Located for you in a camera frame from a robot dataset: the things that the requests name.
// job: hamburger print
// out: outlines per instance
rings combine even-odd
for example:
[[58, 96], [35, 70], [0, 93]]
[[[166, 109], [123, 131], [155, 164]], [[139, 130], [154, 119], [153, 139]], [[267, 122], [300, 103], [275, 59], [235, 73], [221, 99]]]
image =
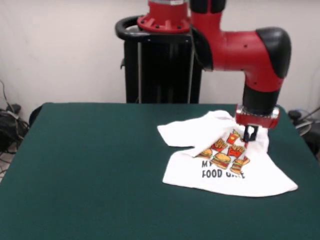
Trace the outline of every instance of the hamburger print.
[[211, 149], [206, 149], [206, 150], [204, 150], [202, 153], [200, 153], [199, 155], [198, 155], [198, 157], [200, 157], [200, 158], [204, 158], [204, 159], [210, 159], [211, 158], [211, 156], [212, 156], [212, 150]]
[[227, 169], [231, 162], [231, 158], [228, 155], [219, 152], [214, 155], [213, 159], [210, 162], [212, 164], [215, 164], [219, 168]]
[[236, 159], [233, 161], [233, 165], [230, 168], [230, 170], [235, 173], [235, 174], [241, 174], [241, 169], [244, 165], [248, 164], [250, 162], [250, 159], [247, 158], [246, 156], [244, 157], [243, 160], [241, 159]]

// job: graphic print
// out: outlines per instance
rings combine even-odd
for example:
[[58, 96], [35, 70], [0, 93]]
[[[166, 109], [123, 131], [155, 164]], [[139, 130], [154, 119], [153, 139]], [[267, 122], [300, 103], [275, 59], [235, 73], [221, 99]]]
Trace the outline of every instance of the graphic print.
[[227, 169], [231, 162], [231, 157], [219, 152], [216, 155], [214, 155], [213, 159], [210, 162], [212, 164], [217, 165], [221, 169]]
[[200, 153], [198, 155], [198, 157], [204, 158], [204, 159], [210, 159], [212, 155], [213, 155], [212, 150], [211, 149], [206, 149], [202, 153]]
[[223, 141], [221, 138], [211, 146], [211, 148], [213, 150], [216, 150], [217, 152], [221, 152], [226, 147], [228, 147], [228, 144], [226, 144], [226, 142]]
[[228, 139], [227, 139], [227, 143], [228, 144], [235, 144], [235, 142], [236, 142], [236, 140], [238, 139], [238, 138], [240, 138], [240, 134], [239, 133], [237, 133], [237, 131], [236, 130], [233, 130], [233, 132], [232, 133], [230, 133], [230, 135], [229, 135], [229, 137], [228, 137]]
[[241, 135], [234, 129], [225, 139], [220, 138], [210, 148], [200, 153], [198, 157], [210, 160], [210, 166], [215, 165], [221, 170], [230, 170], [236, 176], [244, 178], [242, 169], [250, 163], [250, 159], [244, 154], [247, 147], [248, 143], [245, 143]]
[[244, 146], [232, 145], [229, 147], [228, 155], [239, 158], [244, 153], [244, 151], [245, 151]]
[[246, 156], [244, 157], [243, 160], [241, 159], [236, 159], [233, 161], [233, 165], [230, 168], [230, 170], [232, 172], [234, 172], [235, 174], [241, 174], [241, 169], [244, 165], [248, 164], [250, 162], [250, 159], [247, 158]]

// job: black handle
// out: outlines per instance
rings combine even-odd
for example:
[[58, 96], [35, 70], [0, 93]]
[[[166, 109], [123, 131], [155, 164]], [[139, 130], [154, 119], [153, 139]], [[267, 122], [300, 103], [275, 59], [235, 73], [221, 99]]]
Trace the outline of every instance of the black handle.
[[190, 33], [157, 33], [146, 32], [139, 28], [130, 29], [127, 28], [137, 25], [137, 20], [140, 16], [130, 16], [118, 21], [115, 25], [115, 33], [118, 38], [137, 42], [137, 43], [168, 43], [168, 44], [191, 44]]
[[115, 25], [115, 34], [118, 38], [125, 41], [137, 41], [142, 42], [145, 38], [149, 37], [150, 34], [143, 31], [129, 31], [127, 28], [136, 26], [137, 20], [140, 16], [130, 16], [118, 21]]

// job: black letter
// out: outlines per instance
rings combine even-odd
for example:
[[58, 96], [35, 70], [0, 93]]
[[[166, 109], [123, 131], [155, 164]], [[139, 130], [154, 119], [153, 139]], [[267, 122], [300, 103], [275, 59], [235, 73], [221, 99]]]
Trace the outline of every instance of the black letter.
[[217, 176], [217, 171], [215, 169], [212, 170], [212, 177], [216, 177]]
[[206, 171], [206, 177], [207, 177], [207, 178], [210, 178], [210, 177], [211, 177], [211, 171], [210, 171], [210, 170]]
[[202, 161], [202, 167], [208, 167], [208, 161]]

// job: shirt sleeve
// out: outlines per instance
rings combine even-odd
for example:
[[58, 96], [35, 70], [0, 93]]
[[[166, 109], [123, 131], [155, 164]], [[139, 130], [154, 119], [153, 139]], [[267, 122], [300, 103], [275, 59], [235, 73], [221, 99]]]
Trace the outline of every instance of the shirt sleeve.
[[195, 147], [210, 143], [234, 124], [233, 118], [226, 111], [211, 111], [202, 117], [175, 121], [160, 125], [157, 129], [168, 146]]

